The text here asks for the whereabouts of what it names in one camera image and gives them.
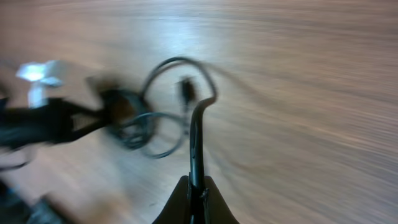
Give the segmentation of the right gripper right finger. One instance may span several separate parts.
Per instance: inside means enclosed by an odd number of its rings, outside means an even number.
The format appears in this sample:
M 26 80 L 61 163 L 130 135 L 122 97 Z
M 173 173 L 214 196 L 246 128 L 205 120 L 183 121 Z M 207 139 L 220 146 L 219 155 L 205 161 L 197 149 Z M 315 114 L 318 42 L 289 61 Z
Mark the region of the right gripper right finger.
M 205 187 L 203 193 L 205 223 L 239 224 L 210 176 L 205 176 Z

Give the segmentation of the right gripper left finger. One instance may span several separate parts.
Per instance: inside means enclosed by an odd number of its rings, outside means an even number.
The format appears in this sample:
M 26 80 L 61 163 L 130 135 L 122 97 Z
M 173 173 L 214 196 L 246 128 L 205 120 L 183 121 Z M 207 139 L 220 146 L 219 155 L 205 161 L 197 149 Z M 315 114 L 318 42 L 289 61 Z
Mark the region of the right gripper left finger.
M 152 222 L 153 224 L 187 224 L 189 223 L 189 178 L 182 176 L 177 182 L 164 208 Z

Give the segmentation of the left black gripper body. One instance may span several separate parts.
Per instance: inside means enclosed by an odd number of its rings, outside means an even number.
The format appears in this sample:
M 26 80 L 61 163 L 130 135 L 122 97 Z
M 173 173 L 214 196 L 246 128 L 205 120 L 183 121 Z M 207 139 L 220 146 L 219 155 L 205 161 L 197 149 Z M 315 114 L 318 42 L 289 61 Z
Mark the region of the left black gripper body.
M 17 149 L 40 142 L 59 143 L 73 130 L 72 111 L 61 98 L 39 108 L 1 110 L 1 146 Z

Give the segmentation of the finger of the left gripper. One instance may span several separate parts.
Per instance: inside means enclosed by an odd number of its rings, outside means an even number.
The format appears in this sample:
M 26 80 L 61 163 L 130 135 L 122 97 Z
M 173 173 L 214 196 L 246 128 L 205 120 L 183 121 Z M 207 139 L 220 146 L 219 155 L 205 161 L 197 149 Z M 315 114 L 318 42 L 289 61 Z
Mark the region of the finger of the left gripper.
M 108 89 L 98 91 L 99 98 L 102 102 L 102 108 L 99 110 L 91 110 L 84 106 L 70 103 L 70 120 L 76 114 L 95 118 L 96 121 L 79 129 L 74 129 L 75 125 L 70 128 L 70 139 L 77 140 L 87 134 L 100 128 L 107 128 L 108 131 L 116 138 L 123 139 L 121 134 L 123 116 L 129 116 L 135 119 L 139 115 L 146 114 L 146 102 L 138 94 L 120 89 Z

